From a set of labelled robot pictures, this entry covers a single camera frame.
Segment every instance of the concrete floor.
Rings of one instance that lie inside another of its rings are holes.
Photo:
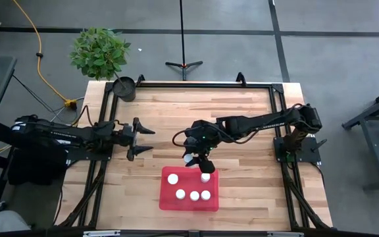
[[[18,1],[37,26],[123,29],[179,29],[175,0],[52,0]],[[379,32],[379,0],[275,0],[281,30]],[[0,0],[4,26],[29,26],[9,0]],[[184,0],[184,22],[192,30],[273,30],[267,0]],[[77,34],[41,34],[43,74],[63,95],[84,95],[88,79],[69,65],[67,57]],[[123,75],[147,80],[180,80],[165,61],[180,63],[180,37],[175,34],[126,34],[132,42],[130,63]],[[318,109],[327,138],[320,149],[322,170],[333,224],[340,230],[379,234],[379,191],[362,186],[378,181],[377,168],[359,128],[340,124],[360,113],[379,95],[379,38],[282,37],[290,80],[300,82],[306,102]],[[38,48],[32,33],[0,32],[0,55],[18,58],[15,74],[50,106],[61,100],[36,73]],[[186,35],[187,62],[204,65],[188,80],[234,81],[241,71],[248,81],[282,82],[274,36]],[[12,124],[20,115],[47,112],[16,81],[0,106],[0,121]],[[63,119],[75,114],[66,111]],[[5,199],[29,223],[51,224],[61,188],[25,184],[9,187]]]

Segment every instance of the wooden tabletop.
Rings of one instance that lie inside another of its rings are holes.
[[[92,121],[98,119],[104,88],[105,82],[88,84],[84,105],[89,106]],[[284,84],[284,91],[288,107],[304,103],[298,83]],[[156,134],[139,135],[138,144],[152,145],[154,149],[130,162],[126,159],[127,148],[115,146],[105,176],[97,228],[289,230],[282,172],[275,161],[272,145],[273,129],[260,131],[246,144],[220,144],[212,151],[210,159],[220,176],[220,208],[217,212],[159,209],[161,169],[184,165],[184,150],[171,142],[175,133],[199,119],[215,122],[216,117],[267,113],[271,113],[270,98],[264,89],[138,88],[135,101],[119,102],[116,119],[131,123],[134,117],[139,117],[144,127],[156,131]],[[83,117],[79,126],[88,125],[87,118]],[[184,140],[184,135],[178,136],[177,142]],[[80,161],[67,170],[58,223],[81,199],[88,166],[89,162]],[[300,163],[299,170],[305,198],[320,218],[331,226],[319,172],[307,163]],[[296,201],[295,211],[301,223]]]

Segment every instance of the red tray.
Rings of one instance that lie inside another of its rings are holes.
[[[177,184],[169,184],[168,176],[178,175]],[[175,193],[177,190],[185,191],[185,198],[179,200]],[[201,192],[207,190],[211,197],[205,201],[201,199]],[[197,191],[200,194],[198,201],[190,199],[190,193]],[[201,181],[201,171],[185,167],[163,167],[161,180],[161,197],[159,207],[162,210],[174,211],[217,211],[218,210],[218,172],[210,175],[206,183]]]

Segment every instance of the black plant pot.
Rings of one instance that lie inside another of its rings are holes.
[[[136,83],[127,76],[121,76],[113,82],[113,93],[123,101],[131,102],[136,98]]]

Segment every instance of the potted plant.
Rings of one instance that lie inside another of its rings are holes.
[[[74,50],[70,53],[71,65],[81,69],[84,76],[96,80],[114,76],[114,93],[124,101],[132,101],[136,97],[136,84],[127,76],[119,77],[121,66],[126,65],[125,56],[131,43],[118,38],[111,30],[90,28],[81,32],[74,41]]]

